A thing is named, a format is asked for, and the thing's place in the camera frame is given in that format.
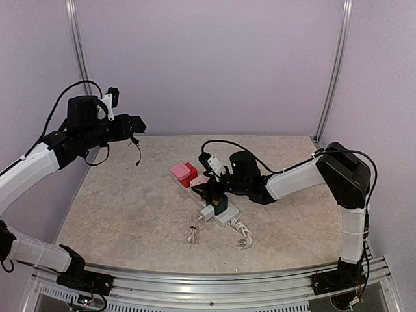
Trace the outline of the black power adapter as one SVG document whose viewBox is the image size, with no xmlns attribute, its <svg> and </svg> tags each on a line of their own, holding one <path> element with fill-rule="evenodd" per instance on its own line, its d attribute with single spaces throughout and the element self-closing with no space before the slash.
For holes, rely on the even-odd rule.
<svg viewBox="0 0 416 312">
<path fill-rule="evenodd" d="M 138 150 L 138 160 L 136 161 L 135 166 L 139 166 L 142 162 L 142 150 L 140 147 L 140 141 L 138 138 L 135 137 L 135 132 L 133 130 L 131 131 L 131 136 L 129 139 L 130 143 L 128 144 L 128 146 L 134 145 L 135 148 Z"/>
</svg>

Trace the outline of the white usb charger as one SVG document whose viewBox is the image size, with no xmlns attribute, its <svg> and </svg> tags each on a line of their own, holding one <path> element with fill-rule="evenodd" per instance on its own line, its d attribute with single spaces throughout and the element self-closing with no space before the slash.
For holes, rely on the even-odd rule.
<svg viewBox="0 0 416 312">
<path fill-rule="evenodd" d="M 198 220 L 203 220 L 204 222 L 210 220 L 215 215 L 215 209 L 212 206 L 207 206 L 200 211 L 200 216 Z"/>
</svg>

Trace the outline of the pink folding extension socket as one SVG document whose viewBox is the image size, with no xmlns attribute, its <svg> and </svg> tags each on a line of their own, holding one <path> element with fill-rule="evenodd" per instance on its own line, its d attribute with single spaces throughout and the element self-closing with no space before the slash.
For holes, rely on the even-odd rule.
<svg viewBox="0 0 416 312">
<path fill-rule="evenodd" d="M 190 170 L 182 162 L 171 167 L 170 172 L 178 181 L 183 180 L 190 174 Z"/>
</svg>

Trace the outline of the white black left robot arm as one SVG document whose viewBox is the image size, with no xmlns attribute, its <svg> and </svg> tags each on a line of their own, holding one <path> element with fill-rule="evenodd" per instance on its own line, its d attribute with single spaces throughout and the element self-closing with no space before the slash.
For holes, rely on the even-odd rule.
<svg viewBox="0 0 416 312">
<path fill-rule="evenodd" d="M 1 212 L 35 184 L 64 169 L 77 158 L 87 158 L 94 148 L 108 150 L 112 142 L 130 140 L 144 133 L 146 124 L 139 116 L 115 115 L 120 92 L 109 88 L 106 93 L 70 98 L 67 116 L 58 130 L 43 130 L 34 145 L 1 172 Z M 44 267 L 66 279 L 77 289 L 91 282 L 85 260 L 67 246 L 55 246 L 19 233 L 1 222 L 1 260 Z"/>
</svg>

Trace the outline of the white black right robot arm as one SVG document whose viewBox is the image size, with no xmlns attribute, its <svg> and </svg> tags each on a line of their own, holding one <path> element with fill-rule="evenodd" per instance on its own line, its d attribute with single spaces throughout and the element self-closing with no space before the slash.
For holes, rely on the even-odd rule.
<svg viewBox="0 0 416 312">
<path fill-rule="evenodd" d="M 345 289 L 357 279 L 369 232 L 370 202 L 378 182 L 378 168 L 369 155 L 332 142 L 308 159 L 275 171 L 243 146 L 225 165 L 206 151 L 207 145 L 203 143 L 198 160 L 208 180 L 191 189 L 216 214 L 226 209 L 230 194 L 270 205 L 299 192 L 325 188 L 340 208 L 342 218 L 341 254 L 332 281 Z"/>
</svg>

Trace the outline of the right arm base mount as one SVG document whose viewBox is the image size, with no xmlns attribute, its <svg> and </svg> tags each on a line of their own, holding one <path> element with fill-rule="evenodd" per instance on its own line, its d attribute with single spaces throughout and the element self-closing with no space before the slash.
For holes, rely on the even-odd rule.
<svg viewBox="0 0 416 312">
<path fill-rule="evenodd" d="M 366 280 L 367 277 L 363 272 L 352 276 L 349 272 L 340 272 L 339 270 L 318 271 L 311 276 L 314 295 L 334 293 L 364 285 Z"/>
</svg>

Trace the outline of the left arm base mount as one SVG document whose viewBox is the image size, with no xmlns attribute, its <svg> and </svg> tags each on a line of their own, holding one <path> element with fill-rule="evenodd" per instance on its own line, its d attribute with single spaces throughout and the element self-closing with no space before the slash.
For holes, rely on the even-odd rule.
<svg viewBox="0 0 416 312">
<path fill-rule="evenodd" d="M 110 294 L 113 282 L 114 277 L 109 274 L 87 270 L 77 277 L 61 273 L 56 279 L 58 285 L 102 296 L 108 296 Z"/>
</svg>

